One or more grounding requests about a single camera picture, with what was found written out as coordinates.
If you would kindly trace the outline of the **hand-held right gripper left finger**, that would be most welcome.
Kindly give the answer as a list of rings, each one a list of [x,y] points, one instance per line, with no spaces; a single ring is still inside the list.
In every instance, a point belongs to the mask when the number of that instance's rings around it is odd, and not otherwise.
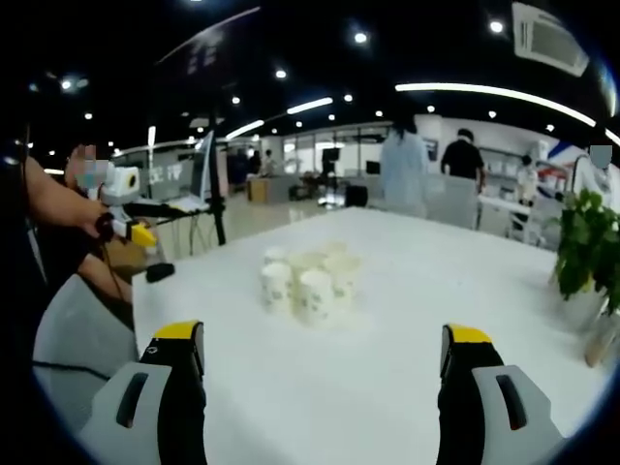
[[[96,393],[78,433],[98,464],[205,464],[203,323],[160,328]]]

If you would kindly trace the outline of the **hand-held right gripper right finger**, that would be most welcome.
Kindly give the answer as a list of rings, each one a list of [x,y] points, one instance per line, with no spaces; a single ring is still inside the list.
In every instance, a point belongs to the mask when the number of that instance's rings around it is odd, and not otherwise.
[[[551,403],[483,331],[442,328],[439,464],[548,464],[566,438]]]

